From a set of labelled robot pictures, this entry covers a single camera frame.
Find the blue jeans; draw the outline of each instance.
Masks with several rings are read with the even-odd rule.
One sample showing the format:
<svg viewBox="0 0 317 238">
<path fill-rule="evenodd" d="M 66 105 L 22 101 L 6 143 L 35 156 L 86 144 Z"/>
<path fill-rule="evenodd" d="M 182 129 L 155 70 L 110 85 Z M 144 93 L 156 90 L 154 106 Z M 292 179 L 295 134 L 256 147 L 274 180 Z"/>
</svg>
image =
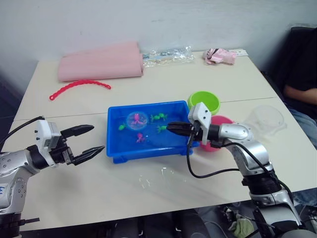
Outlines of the blue jeans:
<svg viewBox="0 0 317 238">
<path fill-rule="evenodd" d="M 288 107 L 288 110 L 317 149 L 317 122 L 308 115 L 300 113 L 291 107 Z M 293 195 L 297 202 L 317 207 L 317 188 L 294 192 Z"/>
</svg>

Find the red plastic chain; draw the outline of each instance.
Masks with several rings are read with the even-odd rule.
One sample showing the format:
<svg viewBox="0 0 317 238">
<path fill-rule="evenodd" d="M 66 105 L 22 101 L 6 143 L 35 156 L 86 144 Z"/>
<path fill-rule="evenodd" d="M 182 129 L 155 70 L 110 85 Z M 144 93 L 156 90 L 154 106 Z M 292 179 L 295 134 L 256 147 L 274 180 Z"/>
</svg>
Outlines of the red plastic chain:
<svg viewBox="0 0 317 238">
<path fill-rule="evenodd" d="M 108 84 L 105 84 L 105 83 L 100 83 L 98 81 L 88 80 L 88 79 L 80 80 L 80 81 L 76 81 L 76 82 L 70 83 L 70 84 L 66 85 L 65 87 L 62 87 L 57 92 L 55 92 L 52 95 L 50 95 L 50 100 L 53 101 L 59 94 L 65 92 L 67 89 L 70 89 L 70 88 L 78 86 L 78 85 L 83 85 L 83 84 L 97 84 L 99 86 L 106 87 L 107 89 L 111 89 L 111 86 L 108 85 Z"/>
</svg>

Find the green bowl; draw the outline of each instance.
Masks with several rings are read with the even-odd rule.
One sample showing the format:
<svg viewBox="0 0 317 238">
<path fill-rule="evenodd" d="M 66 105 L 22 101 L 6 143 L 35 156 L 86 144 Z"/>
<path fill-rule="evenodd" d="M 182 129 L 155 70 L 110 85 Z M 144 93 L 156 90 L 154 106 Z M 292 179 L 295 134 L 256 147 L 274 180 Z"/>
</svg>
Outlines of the green bowl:
<svg viewBox="0 0 317 238">
<path fill-rule="evenodd" d="M 207 106 L 212 115 L 215 115 L 219 111 L 219 98 L 211 92 L 199 91 L 193 93 L 187 101 L 189 109 L 200 102 L 203 102 Z"/>
</svg>

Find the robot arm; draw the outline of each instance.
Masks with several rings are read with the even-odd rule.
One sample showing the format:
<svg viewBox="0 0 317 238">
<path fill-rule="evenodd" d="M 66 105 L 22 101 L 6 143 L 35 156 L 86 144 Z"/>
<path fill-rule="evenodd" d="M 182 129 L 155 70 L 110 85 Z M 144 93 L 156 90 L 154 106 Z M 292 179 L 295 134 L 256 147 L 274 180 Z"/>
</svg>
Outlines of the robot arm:
<svg viewBox="0 0 317 238">
<path fill-rule="evenodd" d="M 257 206 L 254 217 L 262 237 L 278 237 L 303 227 L 290 198 L 291 194 L 286 186 L 281 186 L 267 150 L 254 140 L 247 125 L 210 125 L 211 114 L 203 103 L 191 109 L 188 119 L 191 123 L 171 122 L 167 129 L 189 136 L 188 146 L 191 146 L 192 140 L 202 140 L 206 144 L 204 138 L 207 138 L 215 147 L 227 147 L 243 176 L 242 185 L 249 187 L 250 197 Z"/>
<path fill-rule="evenodd" d="M 17 152 L 0 155 L 0 236 L 18 237 L 19 226 L 27 221 L 20 220 L 27 193 L 29 177 L 46 167 L 59 163 L 78 165 L 98 153 L 104 146 L 91 148 L 74 157 L 66 141 L 92 130 L 92 125 L 75 126 L 59 131 L 53 122 L 37 121 L 36 145 Z"/>
</svg>

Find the blue plastic tray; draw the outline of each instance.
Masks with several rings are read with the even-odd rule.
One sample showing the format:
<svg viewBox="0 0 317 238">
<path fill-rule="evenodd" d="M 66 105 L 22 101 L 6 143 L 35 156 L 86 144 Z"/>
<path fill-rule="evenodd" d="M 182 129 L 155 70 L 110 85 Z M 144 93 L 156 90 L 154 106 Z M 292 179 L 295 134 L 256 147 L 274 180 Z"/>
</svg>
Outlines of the blue plastic tray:
<svg viewBox="0 0 317 238">
<path fill-rule="evenodd" d="M 145 113 L 148 117 L 147 126 L 141 130 L 126 126 L 128 115 L 134 112 Z M 110 107 L 107 123 L 107 155 L 113 157 L 115 164 L 154 156 L 186 155 L 188 137 L 176 135 L 168 130 L 158 133 L 158 126 L 167 125 L 172 121 L 188 122 L 188 112 L 185 101 Z M 151 122 L 151 115 L 160 113 L 167 115 L 167 118 Z M 121 125 L 125 126 L 123 130 L 119 130 Z M 143 135 L 144 140 L 141 142 L 136 142 L 138 133 Z M 193 147 L 197 146 L 199 143 L 194 142 Z"/>
</svg>

